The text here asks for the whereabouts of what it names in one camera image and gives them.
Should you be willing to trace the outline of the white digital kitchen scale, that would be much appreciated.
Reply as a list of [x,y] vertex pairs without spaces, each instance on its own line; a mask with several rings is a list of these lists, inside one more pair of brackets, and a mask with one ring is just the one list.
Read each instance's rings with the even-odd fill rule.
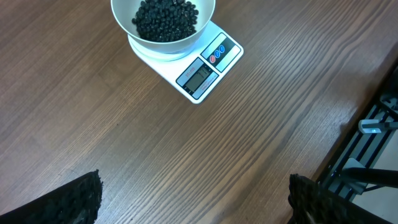
[[128,38],[134,53],[193,104],[201,103],[243,56],[243,47],[214,22],[193,46],[157,53]]

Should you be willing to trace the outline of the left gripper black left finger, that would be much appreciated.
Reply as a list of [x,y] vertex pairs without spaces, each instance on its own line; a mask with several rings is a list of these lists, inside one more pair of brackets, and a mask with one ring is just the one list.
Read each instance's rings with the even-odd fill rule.
[[85,175],[1,215],[1,223],[94,223],[101,207],[103,183],[99,170]]

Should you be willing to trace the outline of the white round bowl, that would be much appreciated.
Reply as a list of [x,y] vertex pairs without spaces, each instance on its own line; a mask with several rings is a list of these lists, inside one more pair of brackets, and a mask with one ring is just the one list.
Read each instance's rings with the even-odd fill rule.
[[175,42],[151,42],[139,37],[136,26],[131,22],[135,17],[136,12],[140,7],[141,1],[111,1],[111,9],[115,20],[119,26],[126,31],[128,36],[135,40],[143,47],[161,52],[165,54],[174,54],[191,47],[204,33],[205,28],[211,21],[214,14],[216,2],[215,1],[190,1],[196,5],[199,10],[197,24],[195,25],[196,33],[182,40]]

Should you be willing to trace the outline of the black beans in bowl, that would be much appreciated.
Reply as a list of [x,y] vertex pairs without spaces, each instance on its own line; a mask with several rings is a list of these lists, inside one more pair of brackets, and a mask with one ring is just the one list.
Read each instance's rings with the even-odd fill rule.
[[151,42],[175,42],[195,34],[199,10],[186,0],[144,0],[131,22],[139,37]]

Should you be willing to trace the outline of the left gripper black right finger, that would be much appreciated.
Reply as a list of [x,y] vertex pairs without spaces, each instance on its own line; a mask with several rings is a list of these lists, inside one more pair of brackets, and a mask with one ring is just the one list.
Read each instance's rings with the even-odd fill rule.
[[289,177],[288,201],[296,224],[383,224],[387,221],[322,188],[305,176]]

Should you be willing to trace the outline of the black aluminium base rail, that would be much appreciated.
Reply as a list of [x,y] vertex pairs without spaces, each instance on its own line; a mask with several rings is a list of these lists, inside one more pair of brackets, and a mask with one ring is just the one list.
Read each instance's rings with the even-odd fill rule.
[[[396,63],[389,69],[386,80],[359,118],[376,119],[381,122],[397,121]],[[365,168],[374,167],[387,143],[396,133],[396,131],[383,131],[377,134],[363,134],[358,124],[359,121],[356,121],[317,179],[321,187],[349,201],[352,201],[358,192],[353,185],[340,178],[344,166],[354,160]]]

